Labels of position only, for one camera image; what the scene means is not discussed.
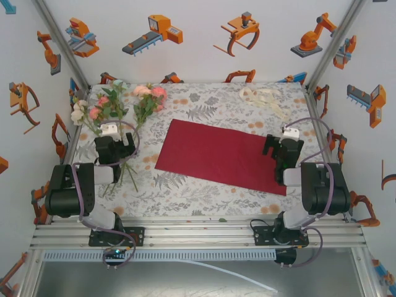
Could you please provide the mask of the cream ribbon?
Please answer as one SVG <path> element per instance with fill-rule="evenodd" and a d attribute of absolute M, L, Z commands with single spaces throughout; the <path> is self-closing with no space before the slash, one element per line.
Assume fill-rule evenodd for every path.
<path fill-rule="evenodd" d="M 274 115 L 286 121 L 291 116 L 291 110 L 281 107 L 280 101 L 277 100 L 277 97 L 280 96 L 280 91 L 269 88 L 251 90 L 249 87 L 244 87 L 239 91 L 240 99 L 248 105 L 272 110 Z"/>

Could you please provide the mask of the white plastic tube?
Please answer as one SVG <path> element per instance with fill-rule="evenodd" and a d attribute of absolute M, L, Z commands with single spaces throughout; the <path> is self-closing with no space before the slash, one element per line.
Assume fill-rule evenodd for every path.
<path fill-rule="evenodd" d="M 232 275 L 232 276 L 234 276 L 234 277 L 243 279 L 243 280 L 245 280 L 245 281 L 247 281 L 247 282 L 249 282 L 249 283 L 252 283 L 252 284 L 254 284 L 254 285 L 257 285 L 257 286 L 259 286 L 259 287 L 261 287 L 261 288 L 263 288 L 263 289 L 265 289 L 265 290 L 267 290 L 267 291 L 271 291 L 272 293 L 276 293 L 276 294 L 278 293 L 278 290 L 276 290 L 276 289 L 274 289 L 274 288 L 272 288 L 272 287 L 270 287 L 270 286 L 268 286 L 268 285 L 265 285 L 265 284 L 263 284 L 263 283 L 261 283 L 261 282 L 258 282 L 258 281 L 256 281 L 256 280 L 253 280 L 253 279 L 249 278 L 249 277 L 246 277 L 246 276 L 241 275 L 241 274 L 236 273 L 236 272 L 232 272 L 232 271 L 227 270 L 227 269 L 223 269 L 223 268 L 220 268 L 220 267 L 217 267 L 217 266 L 214 266 L 214 265 L 206 264 L 206 263 L 203 263 L 203 262 L 191 261 L 191 260 L 176 260 L 176 261 L 177 261 L 177 262 L 180 262 L 180 263 L 184 263 L 184 264 L 189 264 L 189 265 L 196 265 L 196 266 L 200 266 L 200 267 L 205 267 L 205 268 L 212 269 L 212 270 L 216 270 L 216 271 L 219 271 L 219 272 L 228 274 L 228 275 Z"/>

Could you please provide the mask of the aluminium frame post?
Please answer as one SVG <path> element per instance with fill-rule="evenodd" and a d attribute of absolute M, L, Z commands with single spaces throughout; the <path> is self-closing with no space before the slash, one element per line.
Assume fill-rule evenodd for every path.
<path fill-rule="evenodd" d="M 82 90 L 86 93 L 90 91 L 90 84 L 86 79 L 81 67 L 77 63 L 73 52 L 67 44 L 66 39 L 64 38 L 59 26 L 56 23 L 55 18 L 53 17 L 51 11 L 48 9 L 44 0 L 31 0 L 33 5 L 35 6 L 36 11 L 40 15 L 42 21 L 46 25 L 46 28 L 49 31 L 49 34 L 53 38 L 53 40 L 58 45 L 58 48 L 61 54 L 64 56 L 64 59 L 67 61 L 71 71 L 75 75 L 77 82 Z"/>
<path fill-rule="evenodd" d="M 341 42 L 346 38 L 346 35 L 356 20 L 357 16 L 359 16 L 362 8 L 366 5 L 368 0 L 352 0 L 348 10 L 346 11 L 340 25 L 337 27 L 334 36 L 329 44 L 329 46 L 324 51 L 324 55 L 319 61 L 315 71 L 312 74 L 310 81 L 307 84 L 307 92 L 311 93 L 316 88 L 318 82 L 321 77 L 324 75 L 327 70 L 330 62 L 336 55 Z"/>

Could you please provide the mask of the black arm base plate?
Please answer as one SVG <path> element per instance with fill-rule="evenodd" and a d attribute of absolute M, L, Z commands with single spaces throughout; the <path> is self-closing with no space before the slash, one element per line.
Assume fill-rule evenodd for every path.
<path fill-rule="evenodd" d="M 136 246 L 143 246 L 145 238 L 144 227 L 124 227 L 124 232 L 135 240 Z M 132 241 L 127 237 L 94 230 L 90 232 L 88 245 L 90 247 L 133 246 Z"/>
<path fill-rule="evenodd" d="M 255 226 L 254 242 L 256 246 L 307 246 L 309 239 L 304 236 L 300 230 L 289 230 L 282 228 L 275 231 L 275 228 L 269 226 Z"/>

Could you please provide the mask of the white fake rose stem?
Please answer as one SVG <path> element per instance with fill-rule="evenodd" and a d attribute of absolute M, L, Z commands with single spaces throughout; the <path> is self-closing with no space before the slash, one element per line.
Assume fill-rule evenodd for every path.
<path fill-rule="evenodd" d="M 99 136 L 101 130 L 94 125 L 88 115 L 88 103 L 86 100 L 73 98 L 71 120 L 75 126 L 86 125 L 96 136 Z"/>

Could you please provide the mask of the black controller board green light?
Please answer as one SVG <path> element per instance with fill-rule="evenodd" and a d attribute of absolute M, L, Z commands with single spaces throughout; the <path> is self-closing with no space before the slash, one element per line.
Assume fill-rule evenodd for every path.
<path fill-rule="evenodd" d="M 102 262 L 109 270 L 113 267 L 117 270 L 119 267 L 124 266 L 126 260 L 126 249 L 114 248 L 106 249 L 102 254 Z"/>

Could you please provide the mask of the mint green fake flower stem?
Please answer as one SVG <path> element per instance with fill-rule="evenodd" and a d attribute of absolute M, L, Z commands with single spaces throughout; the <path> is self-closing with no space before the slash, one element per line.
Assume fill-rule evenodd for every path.
<path fill-rule="evenodd" d="M 122 80 L 112 81 L 111 88 L 102 88 L 105 95 L 109 99 L 110 105 L 106 107 L 109 109 L 109 117 L 122 119 L 128 112 L 128 109 L 124 107 L 123 93 L 127 89 L 127 84 Z"/>

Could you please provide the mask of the black round connector block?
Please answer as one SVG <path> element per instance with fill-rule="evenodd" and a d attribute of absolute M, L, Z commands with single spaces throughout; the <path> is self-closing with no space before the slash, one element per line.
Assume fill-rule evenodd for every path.
<path fill-rule="evenodd" d="M 275 263 L 279 265 L 293 265 L 296 261 L 297 252 L 295 247 L 289 247 L 285 249 L 276 249 L 275 255 Z"/>

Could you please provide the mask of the aluminium frame rails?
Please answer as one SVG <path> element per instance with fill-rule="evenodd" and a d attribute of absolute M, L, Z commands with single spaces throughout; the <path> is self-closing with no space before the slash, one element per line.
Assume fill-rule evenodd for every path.
<path fill-rule="evenodd" d="M 123 217 L 124 226 L 145 228 L 144 249 L 252 249 L 254 235 L 251 217 L 193 216 L 193 217 Z M 308 231 L 310 247 L 365 247 L 363 229 L 347 223 L 342 215 L 327 217 L 312 224 Z M 90 229 L 76 220 L 55 218 L 49 225 L 36 227 L 30 249 L 87 248 Z"/>

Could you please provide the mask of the pink fake rose stem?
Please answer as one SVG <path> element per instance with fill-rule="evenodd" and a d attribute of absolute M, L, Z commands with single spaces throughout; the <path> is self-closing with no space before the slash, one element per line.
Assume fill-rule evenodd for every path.
<path fill-rule="evenodd" d="M 122 119 L 127 114 L 123 103 L 118 99 L 118 96 L 112 95 L 98 95 L 98 101 L 91 107 L 88 116 L 97 127 L 103 121 L 111 118 Z"/>
<path fill-rule="evenodd" d="M 155 110 L 152 114 L 161 111 L 163 109 L 165 101 L 167 99 L 167 92 L 164 88 L 162 88 L 162 87 L 154 87 L 154 88 L 155 88 L 155 94 L 158 96 L 158 99 L 157 99 L 158 106 L 155 108 Z M 125 93 L 124 96 L 131 97 L 131 94 Z M 133 133 L 133 139 L 136 139 L 137 132 L 138 131 Z"/>

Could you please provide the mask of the aluminium side rail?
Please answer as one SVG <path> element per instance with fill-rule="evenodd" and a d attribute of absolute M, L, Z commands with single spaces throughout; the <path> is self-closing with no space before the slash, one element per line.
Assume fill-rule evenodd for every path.
<path fill-rule="evenodd" d="M 314 97 L 306 93 L 308 109 L 312 117 L 312 125 L 317 133 L 317 141 L 320 152 L 309 158 L 315 161 L 309 174 L 303 176 L 303 200 L 306 203 L 309 214 L 316 218 L 325 215 L 342 215 L 347 222 L 351 214 L 351 195 L 347 182 L 339 163 L 334 163 L 330 156 L 330 144 L 326 139 L 326 133 L 330 127 L 320 118 Z"/>
<path fill-rule="evenodd" d="M 76 100 L 84 99 L 85 100 L 87 98 L 86 93 L 83 92 L 82 90 L 78 90 L 77 87 L 75 87 L 75 89 L 70 89 L 69 94 L 70 94 L 71 100 L 72 100 L 71 101 L 72 111 L 74 110 L 73 99 L 76 99 Z M 67 134 L 67 142 L 65 144 L 59 142 L 56 138 L 56 129 L 57 129 L 58 125 L 61 125 Z M 53 138 L 53 142 L 56 145 L 56 153 L 59 156 L 59 161 L 60 161 L 61 165 L 71 164 L 71 162 L 73 161 L 77 143 L 78 143 L 78 137 L 80 136 L 80 132 L 81 132 L 81 127 L 76 126 L 73 137 L 71 137 L 70 134 L 68 133 L 65 125 L 62 123 L 60 116 L 58 114 L 56 114 L 56 120 L 52 127 L 52 138 Z M 40 216 L 38 216 L 35 219 L 35 224 L 36 225 L 45 225 L 45 224 L 49 224 L 50 221 L 51 220 L 48 218 L 48 212 L 46 211 L 45 205 L 43 204 L 41 206 L 41 214 L 40 214 Z"/>

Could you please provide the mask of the floral print tablecloth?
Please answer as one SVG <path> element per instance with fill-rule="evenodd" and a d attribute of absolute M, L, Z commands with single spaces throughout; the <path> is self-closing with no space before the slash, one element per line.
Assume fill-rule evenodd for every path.
<path fill-rule="evenodd" d="M 286 195 L 270 194 L 155 169 L 171 120 L 178 119 L 248 134 L 280 135 L 281 127 L 310 116 L 305 89 L 299 83 L 161 84 L 168 98 L 164 109 L 148 117 L 139 129 L 140 147 L 128 160 L 138 191 L 125 170 L 122 184 L 95 189 L 96 202 L 125 217 L 234 216 L 278 214 L 301 202 L 301 188 L 289 187 Z M 269 88 L 280 91 L 281 107 L 291 116 L 283 121 L 266 110 L 248 105 L 239 91 Z M 95 134 L 85 125 L 71 163 L 88 163 L 97 157 Z"/>

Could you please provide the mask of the red wrapping paper sheet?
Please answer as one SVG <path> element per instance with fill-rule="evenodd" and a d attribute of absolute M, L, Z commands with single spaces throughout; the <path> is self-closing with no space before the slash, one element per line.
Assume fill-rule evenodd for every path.
<path fill-rule="evenodd" d="M 263 136 L 173 119 L 155 167 L 285 196 L 286 187 L 275 181 L 275 160 L 262 152 L 265 141 Z"/>

